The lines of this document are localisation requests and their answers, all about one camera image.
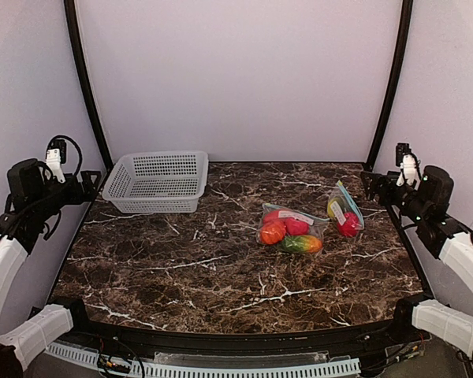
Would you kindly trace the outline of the red toy pepper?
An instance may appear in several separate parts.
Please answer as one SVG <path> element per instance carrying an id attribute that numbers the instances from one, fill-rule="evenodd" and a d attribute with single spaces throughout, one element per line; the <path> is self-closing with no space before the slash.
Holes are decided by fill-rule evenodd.
<path id="1" fill-rule="evenodd" d="M 263 223 L 268 224 L 275 221 L 284 221 L 289 218 L 289 212 L 285 209 L 276 209 L 267 213 L 263 218 Z"/>

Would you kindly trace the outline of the clear zip bag yellow slider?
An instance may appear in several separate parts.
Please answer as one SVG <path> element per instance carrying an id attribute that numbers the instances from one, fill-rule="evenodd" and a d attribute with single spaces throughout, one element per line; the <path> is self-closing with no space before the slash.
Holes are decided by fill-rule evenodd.
<path id="1" fill-rule="evenodd" d="M 345 188 L 344 184 L 340 180 L 338 180 L 336 182 L 335 186 L 333 187 L 332 191 L 330 192 L 330 196 L 329 196 L 328 201 L 331 198 L 334 198 L 334 197 L 341 197 L 344 200 L 345 213 L 352 212 L 359 218 L 359 222 L 360 222 L 360 229 L 359 229 L 359 232 L 358 232 L 358 234 L 359 234 L 364 229 L 363 214 L 361 213 L 361 211 L 360 211 L 359 207 L 356 205 L 354 199 L 349 194 L 348 190 Z M 337 223 L 343 224 L 345 222 L 345 217 L 343 215 L 338 220 L 332 220 L 331 219 L 331 221 L 334 222 L 336 227 L 337 227 Z"/>

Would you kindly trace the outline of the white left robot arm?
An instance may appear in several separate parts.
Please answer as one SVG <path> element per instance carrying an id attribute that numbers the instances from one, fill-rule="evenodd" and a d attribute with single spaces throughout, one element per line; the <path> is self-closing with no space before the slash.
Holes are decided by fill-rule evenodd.
<path id="1" fill-rule="evenodd" d="M 48 220 L 64 206 L 91 202 L 102 174 L 83 171 L 65 175 L 59 164 L 35 158 L 16 163 L 8 172 L 10 193 L 0 216 L 0 316 L 20 268 L 39 237 L 48 239 Z M 80 300 L 62 300 L 44 306 L 10 332 L 0 334 L 0 377 L 22 377 L 31 362 L 61 335 L 85 324 Z"/>

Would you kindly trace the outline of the pink toy fruit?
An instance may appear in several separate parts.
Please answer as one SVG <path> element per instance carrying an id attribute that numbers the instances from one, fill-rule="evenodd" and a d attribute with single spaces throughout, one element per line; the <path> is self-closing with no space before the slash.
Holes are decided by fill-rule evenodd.
<path id="1" fill-rule="evenodd" d="M 302 220 L 289 217 L 284 220 L 286 231 L 289 235 L 306 235 L 309 232 L 310 225 Z"/>

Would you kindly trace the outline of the red toy apple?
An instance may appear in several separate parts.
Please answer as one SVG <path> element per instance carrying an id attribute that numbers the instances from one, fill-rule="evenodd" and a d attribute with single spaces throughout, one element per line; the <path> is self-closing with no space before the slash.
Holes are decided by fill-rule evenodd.
<path id="1" fill-rule="evenodd" d="M 355 237 L 360 229 L 359 218 L 352 212 L 344 213 L 345 222 L 337 223 L 338 231 L 345 237 Z"/>

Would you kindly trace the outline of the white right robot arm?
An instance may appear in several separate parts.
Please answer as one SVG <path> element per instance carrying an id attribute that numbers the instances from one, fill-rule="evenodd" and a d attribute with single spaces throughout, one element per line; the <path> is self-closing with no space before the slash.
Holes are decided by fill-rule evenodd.
<path id="1" fill-rule="evenodd" d="M 365 195 L 379 204 L 395 206 L 408 217 L 430 254 L 451 268 L 473 294 L 473 231 L 447 214 L 453 179 L 428 165 L 418 188 L 399 184 L 399 175 L 362 172 Z M 390 334 L 397 340 L 409 329 L 425 331 L 461 350 L 473 364 L 473 316 L 425 295 L 401 299 Z"/>

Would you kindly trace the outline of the clear zip bag blue zipper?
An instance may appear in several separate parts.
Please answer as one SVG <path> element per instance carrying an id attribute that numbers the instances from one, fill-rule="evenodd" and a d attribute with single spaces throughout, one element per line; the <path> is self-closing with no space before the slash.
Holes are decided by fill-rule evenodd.
<path id="1" fill-rule="evenodd" d="M 322 251 L 329 219 L 271 203 L 263 204 L 262 208 L 255 233 L 257 243 L 289 254 L 315 256 Z"/>

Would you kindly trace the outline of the orange green toy mango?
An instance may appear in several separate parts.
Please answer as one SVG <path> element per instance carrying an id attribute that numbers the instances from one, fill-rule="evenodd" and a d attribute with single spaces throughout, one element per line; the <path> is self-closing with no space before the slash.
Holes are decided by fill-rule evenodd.
<path id="1" fill-rule="evenodd" d="M 284 252 L 316 254 L 322 250 L 322 240 L 313 235 L 287 235 L 279 243 Z"/>

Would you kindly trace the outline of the orange toy pumpkin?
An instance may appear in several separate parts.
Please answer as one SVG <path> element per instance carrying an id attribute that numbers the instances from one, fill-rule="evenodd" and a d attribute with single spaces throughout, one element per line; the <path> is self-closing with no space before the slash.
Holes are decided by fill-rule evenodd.
<path id="1" fill-rule="evenodd" d="M 265 223 L 259 231 L 259 240 L 266 245 L 274 245 L 283 240 L 287 229 L 285 223 L 281 220 L 272 220 Z"/>

